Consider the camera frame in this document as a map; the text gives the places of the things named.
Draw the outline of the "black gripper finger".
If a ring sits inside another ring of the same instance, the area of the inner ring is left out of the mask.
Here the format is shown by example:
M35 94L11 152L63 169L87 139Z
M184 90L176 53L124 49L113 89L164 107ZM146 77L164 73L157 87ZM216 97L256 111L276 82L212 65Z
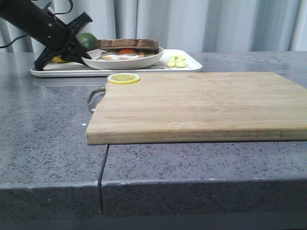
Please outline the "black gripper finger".
M61 59L67 62L77 62L85 65L84 58L92 59L77 38L69 41L61 52Z
M42 51L42 53L39 55L39 57L34 62L34 68L42 71L44 67L55 57L58 55L61 55L63 52L63 49L59 50L51 50L50 48L46 47Z

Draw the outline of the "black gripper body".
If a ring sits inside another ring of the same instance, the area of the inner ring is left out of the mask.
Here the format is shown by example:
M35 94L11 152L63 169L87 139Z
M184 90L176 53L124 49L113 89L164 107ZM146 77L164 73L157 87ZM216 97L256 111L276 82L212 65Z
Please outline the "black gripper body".
M51 50L64 49L65 45L76 38L76 35L92 21L91 17L83 12L80 16L65 24L55 14L48 12L47 47Z

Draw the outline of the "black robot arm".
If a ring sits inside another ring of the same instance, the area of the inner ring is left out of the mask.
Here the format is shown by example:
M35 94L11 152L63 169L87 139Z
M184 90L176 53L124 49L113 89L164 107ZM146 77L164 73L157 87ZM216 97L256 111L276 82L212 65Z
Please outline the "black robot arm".
M0 17L45 46L35 61L37 70L42 71L54 57L80 64L91 58L76 37L92 21L85 12L65 24L47 6L42 9L31 0L2 0Z

